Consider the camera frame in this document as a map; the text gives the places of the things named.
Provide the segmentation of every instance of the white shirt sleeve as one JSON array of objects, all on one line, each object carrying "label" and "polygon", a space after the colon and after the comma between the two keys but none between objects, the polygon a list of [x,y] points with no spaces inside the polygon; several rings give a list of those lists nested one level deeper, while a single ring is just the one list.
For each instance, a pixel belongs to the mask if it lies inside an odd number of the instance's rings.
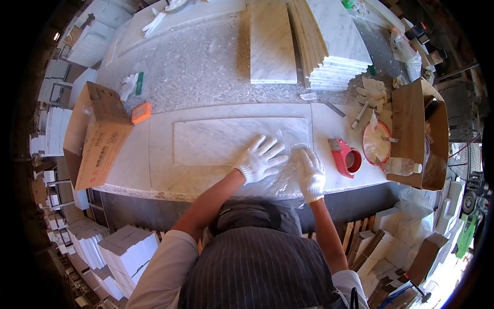
[{"label": "white shirt sleeve", "polygon": [[189,234],[168,231],[125,308],[167,308],[175,304],[180,287],[198,258],[197,243]]},{"label": "white shirt sleeve", "polygon": [[367,305],[366,297],[364,295],[364,289],[362,283],[356,272],[353,270],[341,270],[331,276],[333,285],[338,291],[343,294],[348,304],[350,304],[352,289],[357,288],[357,294],[359,295],[359,308],[369,309]]}]

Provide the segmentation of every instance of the metal ruler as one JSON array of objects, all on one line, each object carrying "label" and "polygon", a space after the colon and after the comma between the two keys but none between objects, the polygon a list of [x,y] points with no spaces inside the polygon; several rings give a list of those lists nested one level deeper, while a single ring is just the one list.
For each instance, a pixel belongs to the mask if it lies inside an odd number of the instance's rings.
[{"label": "metal ruler", "polygon": [[341,117],[345,117],[345,113],[343,113],[342,111],[340,111],[336,106],[334,106],[333,104],[329,103],[329,102],[324,102],[324,104],[326,104],[330,109],[332,109],[336,114],[340,115]]}]

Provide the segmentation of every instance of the gloved hand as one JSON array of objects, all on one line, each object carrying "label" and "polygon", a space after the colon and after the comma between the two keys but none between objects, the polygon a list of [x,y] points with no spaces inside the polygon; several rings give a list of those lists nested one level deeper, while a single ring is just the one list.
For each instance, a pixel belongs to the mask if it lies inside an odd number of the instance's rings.
[{"label": "gloved hand", "polygon": [[309,148],[300,151],[297,171],[298,184],[307,204],[323,198],[323,188],[326,182],[324,166],[321,159]]},{"label": "gloved hand", "polygon": [[244,184],[250,182],[259,181],[266,176],[274,175],[280,172],[280,170],[273,168],[280,163],[288,160],[287,155],[273,158],[285,148],[284,144],[279,144],[273,149],[269,150],[278,141],[275,138],[270,139],[267,143],[260,147],[261,143],[266,139],[266,136],[261,135],[252,144],[247,151],[243,153],[238,162],[232,169],[239,170],[244,175],[246,181]]}]

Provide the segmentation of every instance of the striped apron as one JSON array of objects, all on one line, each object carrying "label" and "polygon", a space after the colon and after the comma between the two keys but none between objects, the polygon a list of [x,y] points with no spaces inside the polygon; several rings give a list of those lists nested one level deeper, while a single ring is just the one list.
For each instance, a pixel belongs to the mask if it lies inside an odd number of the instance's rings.
[{"label": "striped apron", "polygon": [[178,308],[346,308],[319,245],[246,226],[217,235],[180,290]]}]

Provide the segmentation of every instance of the person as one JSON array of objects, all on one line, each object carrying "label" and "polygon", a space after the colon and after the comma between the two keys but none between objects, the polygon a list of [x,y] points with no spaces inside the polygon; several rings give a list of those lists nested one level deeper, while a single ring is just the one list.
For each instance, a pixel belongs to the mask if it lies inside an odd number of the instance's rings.
[{"label": "person", "polygon": [[[265,138],[165,234],[127,309],[368,308],[324,202],[324,166],[310,149],[300,151],[297,171],[317,242],[301,237],[298,217],[288,208],[224,205],[242,185],[278,173],[276,166],[288,159],[275,157],[283,144],[273,147],[273,138],[262,145]],[[206,228],[214,237],[199,256]]]}]

